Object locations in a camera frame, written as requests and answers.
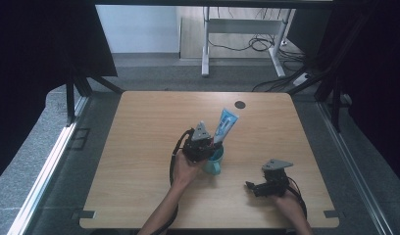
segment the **blue cup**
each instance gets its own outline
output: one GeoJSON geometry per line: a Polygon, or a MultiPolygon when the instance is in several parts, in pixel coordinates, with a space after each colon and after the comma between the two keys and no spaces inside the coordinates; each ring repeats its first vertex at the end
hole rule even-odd
{"type": "Polygon", "coordinates": [[[206,173],[217,175],[221,173],[221,163],[224,158],[224,147],[215,151],[215,154],[210,157],[207,162],[203,165],[202,169],[206,173]]]}

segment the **white wall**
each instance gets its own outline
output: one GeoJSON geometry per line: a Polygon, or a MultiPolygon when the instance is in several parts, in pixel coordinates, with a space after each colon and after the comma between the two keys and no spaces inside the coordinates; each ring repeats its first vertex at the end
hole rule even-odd
{"type": "Polygon", "coordinates": [[[112,53],[179,52],[176,7],[96,6],[112,53]]]}

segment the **wooden table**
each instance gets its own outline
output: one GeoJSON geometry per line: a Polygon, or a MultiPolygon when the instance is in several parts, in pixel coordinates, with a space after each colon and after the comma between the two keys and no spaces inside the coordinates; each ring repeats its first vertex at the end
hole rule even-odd
{"type": "Polygon", "coordinates": [[[269,199],[245,186],[265,182],[261,166],[269,159],[294,163],[285,171],[301,189],[310,224],[336,227],[337,217],[325,217],[334,206],[289,95],[145,91],[123,94],[83,209],[95,214],[80,225],[140,228],[170,188],[176,141],[200,120],[214,133],[223,108],[240,118],[224,142],[222,173],[199,173],[172,228],[290,227],[269,199]]]}

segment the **blue toothpaste tube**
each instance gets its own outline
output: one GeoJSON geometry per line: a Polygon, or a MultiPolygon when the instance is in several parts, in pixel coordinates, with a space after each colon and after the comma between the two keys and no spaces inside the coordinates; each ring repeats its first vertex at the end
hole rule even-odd
{"type": "Polygon", "coordinates": [[[221,120],[219,122],[218,128],[216,128],[215,137],[213,143],[224,142],[225,137],[230,131],[231,127],[239,119],[239,116],[232,113],[228,109],[224,108],[222,110],[221,120]]]}

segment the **human arm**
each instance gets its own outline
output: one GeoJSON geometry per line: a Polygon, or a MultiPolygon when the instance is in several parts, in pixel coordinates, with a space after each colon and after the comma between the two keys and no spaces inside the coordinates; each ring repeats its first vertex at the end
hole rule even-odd
{"type": "MultiPolygon", "coordinates": [[[[289,186],[297,191],[295,185],[289,182],[289,186]]],[[[291,222],[295,228],[297,235],[312,235],[313,230],[311,229],[310,223],[298,203],[297,197],[289,190],[285,191],[285,194],[281,197],[272,195],[271,200],[279,211],[291,222]]]]}
{"type": "Polygon", "coordinates": [[[142,226],[138,235],[152,234],[170,220],[178,205],[179,199],[206,161],[194,164],[185,157],[182,151],[176,154],[173,185],[160,205],[142,226]]]}

